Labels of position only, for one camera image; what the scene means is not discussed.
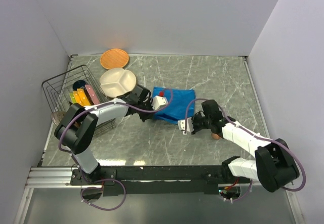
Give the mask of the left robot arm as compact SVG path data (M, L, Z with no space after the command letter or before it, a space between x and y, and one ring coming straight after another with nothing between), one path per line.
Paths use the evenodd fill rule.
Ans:
M90 150L90 143L97 126L132 114L138 114L145 121L167 103L159 96L151 97L150 90L137 85L131 92L102 104L72 104L54 132L59 140L59 150L72 157L83 173L84 181L90 185L96 184L101 177L101 166Z

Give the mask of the blue cloth napkin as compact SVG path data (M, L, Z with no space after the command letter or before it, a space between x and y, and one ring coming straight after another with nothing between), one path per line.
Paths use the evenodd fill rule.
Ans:
M152 96L156 96L163 87L154 87L152 91ZM170 105L157 113L154 114L153 119L163 120L171 124L177 124L178 120L183 120L185 118L186 108L188 104L196 98L195 91L193 89L172 89L173 99ZM165 97L169 100L171 94L169 90L164 91ZM188 110L188 117L194 115L195 102L192 103Z

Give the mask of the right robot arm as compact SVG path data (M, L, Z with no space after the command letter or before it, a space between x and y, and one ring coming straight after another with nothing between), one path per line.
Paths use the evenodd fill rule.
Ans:
M254 160L238 157L223 168L221 176L227 183L238 177L257 180L269 192L283 188L297 178L302 182L294 191L300 191L306 184L306 173L300 160L282 139L265 138L226 115L215 100L201 100L203 114L185 117L184 132L195 134L201 129L209 129L217 138L223 138L249 152Z

